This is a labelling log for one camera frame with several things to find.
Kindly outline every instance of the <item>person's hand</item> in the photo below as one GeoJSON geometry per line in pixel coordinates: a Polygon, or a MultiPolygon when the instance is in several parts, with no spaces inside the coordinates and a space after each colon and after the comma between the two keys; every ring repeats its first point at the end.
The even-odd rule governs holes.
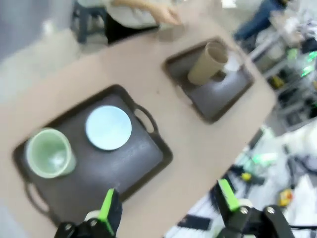
{"type": "Polygon", "coordinates": [[[157,23],[169,23],[180,25],[182,22],[177,10],[168,5],[153,3],[149,7],[149,12],[157,23]]]}

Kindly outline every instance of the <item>person's arm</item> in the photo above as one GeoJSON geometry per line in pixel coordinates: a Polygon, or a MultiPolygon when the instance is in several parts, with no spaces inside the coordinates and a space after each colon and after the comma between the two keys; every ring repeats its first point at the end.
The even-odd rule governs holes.
{"type": "Polygon", "coordinates": [[[169,5],[150,2],[148,0],[113,0],[112,4],[148,11],[157,23],[181,24],[176,9],[169,5]]]}

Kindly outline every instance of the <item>table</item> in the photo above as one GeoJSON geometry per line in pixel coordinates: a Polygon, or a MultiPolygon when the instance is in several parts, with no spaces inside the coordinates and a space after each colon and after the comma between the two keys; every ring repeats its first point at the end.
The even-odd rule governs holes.
{"type": "Polygon", "coordinates": [[[209,17],[192,19],[186,34],[175,42],[159,42],[155,33],[134,37],[80,59],[0,105],[1,199],[30,237],[53,237],[56,228],[27,200],[12,150],[36,128],[113,84],[122,85],[149,110],[174,155],[166,169],[124,202],[118,237],[162,237],[215,184],[275,104],[273,91],[247,58],[255,82],[218,122],[203,122],[176,94],[162,70],[163,61],[215,36],[236,47],[209,17]]]}

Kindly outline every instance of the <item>white shirt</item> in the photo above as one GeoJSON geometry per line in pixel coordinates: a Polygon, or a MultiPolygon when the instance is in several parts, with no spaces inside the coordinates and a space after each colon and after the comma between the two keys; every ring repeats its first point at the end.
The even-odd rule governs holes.
{"type": "MultiPolygon", "coordinates": [[[[170,3],[170,0],[148,0],[159,3],[170,3]]],[[[132,9],[127,6],[113,6],[112,0],[78,0],[79,4],[85,7],[106,5],[107,13],[118,23],[125,27],[142,29],[157,26],[152,15],[147,11],[132,9]]]]}
{"type": "Polygon", "coordinates": [[[146,27],[156,26],[154,18],[148,11],[142,11],[127,6],[113,6],[112,0],[106,1],[107,13],[121,25],[134,29],[142,29],[146,27]]]}

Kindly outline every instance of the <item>beige cup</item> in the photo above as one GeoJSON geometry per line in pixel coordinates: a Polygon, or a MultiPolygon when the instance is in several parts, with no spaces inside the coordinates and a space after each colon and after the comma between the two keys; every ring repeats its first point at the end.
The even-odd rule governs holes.
{"type": "Polygon", "coordinates": [[[188,80],[195,85],[204,85],[208,83],[210,77],[220,71],[227,62],[227,49],[218,46],[214,42],[208,43],[194,67],[189,71],[188,80]]]}

